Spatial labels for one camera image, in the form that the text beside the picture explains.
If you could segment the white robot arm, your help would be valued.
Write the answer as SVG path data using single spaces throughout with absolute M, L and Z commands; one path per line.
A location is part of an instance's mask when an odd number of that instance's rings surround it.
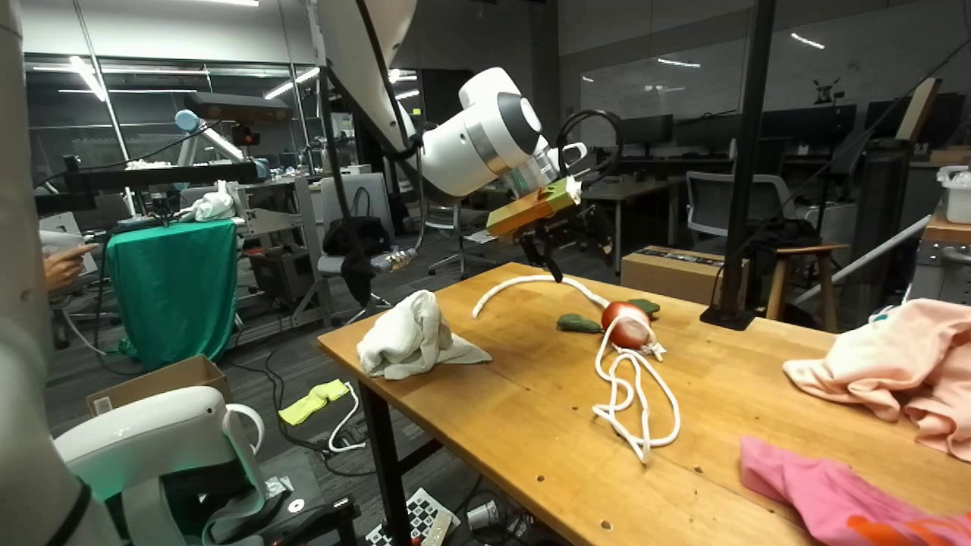
M 391 86 L 391 61 L 420 0 L 310 0 L 310 12 L 327 81 L 378 141 L 448 199 L 503 181 L 513 199 L 489 213 L 486 231 L 517 239 L 539 267 L 562 278 L 550 220 L 583 199 L 565 155 L 586 155 L 586 144 L 550 140 L 539 107 L 503 68 L 469 72 L 447 113 L 416 114 Z

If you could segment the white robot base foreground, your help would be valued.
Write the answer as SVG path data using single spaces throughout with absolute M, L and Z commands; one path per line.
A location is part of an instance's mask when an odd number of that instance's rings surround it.
M 0 534 L 7 546 L 112 546 L 103 509 L 117 495 L 169 472 L 236 460 L 254 488 L 242 518 L 266 504 L 254 445 L 231 424 L 231 404 L 211 386 L 162 391 L 51 436 L 42 400 L 42 349 L 0 325 Z

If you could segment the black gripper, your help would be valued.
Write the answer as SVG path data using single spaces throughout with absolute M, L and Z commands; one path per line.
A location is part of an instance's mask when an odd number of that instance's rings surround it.
M 540 220 L 518 237 L 526 261 L 544 267 L 557 283 L 583 269 L 583 227 L 577 220 Z

